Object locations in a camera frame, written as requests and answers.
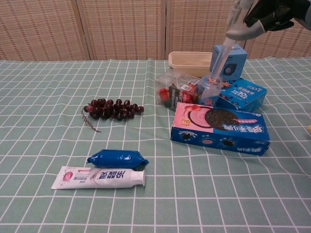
woven wall panel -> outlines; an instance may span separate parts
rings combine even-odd
[[[212,51],[222,44],[232,0],[170,0],[168,55],[172,51]]]
[[[311,56],[311,31],[294,23],[287,30],[268,32],[247,41],[248,58]]]
[[[0,59],[89,60],[70,0],[0,0]]]
[[[164,58],[165,0],[77,1],[93,59]]]

bunch of grapes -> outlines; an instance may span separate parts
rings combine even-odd
[[[92,100],[91,103],[83,108],[81,113],[84,121],[88,123],[93,130],[100,132],[94,129],[92,124],[87,120],[83,111],[89,113],[94,120],[98,120],[99,118],[114,118],[121,121],[123,119],[133,119],[135,114],[142,114],[144,112],[144,107],[138,106],[135,103],[131,104],[129,100],[124,101],[124,103],[122,103],[121,99],[117,99],[115,103],[113,100],[106,99]]]

red item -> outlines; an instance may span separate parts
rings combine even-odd
[[[162,88],[159,90],[159,95],[160,95],[160,98],[161,98],[161,101],[166,101],[170,98],[170,93],[169,93],[169,90],[166,89],[166,88]]]

grape stem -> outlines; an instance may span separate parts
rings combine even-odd
[[[89,122],[89,120],[87,119],[87,117],[86,117],[86,116],[84,115],[84,113],[83,113],[83,109],[82,109],[81,113],[82,113],[82,118],[83,118],[84,122],[87,123],[87,124],[89,124],[90,127],[91,127],[94,131],[100,132],[100,133],[101,133],[101,131],[96,130],[96,129],[93,127],[93,125],[91,124],[91,122]]]

blue wrapped snack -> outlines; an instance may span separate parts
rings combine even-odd
[[[87,159],[98,168],[131,168],[145,166],[149,163],[138,151],[134,150],[101,150]]]

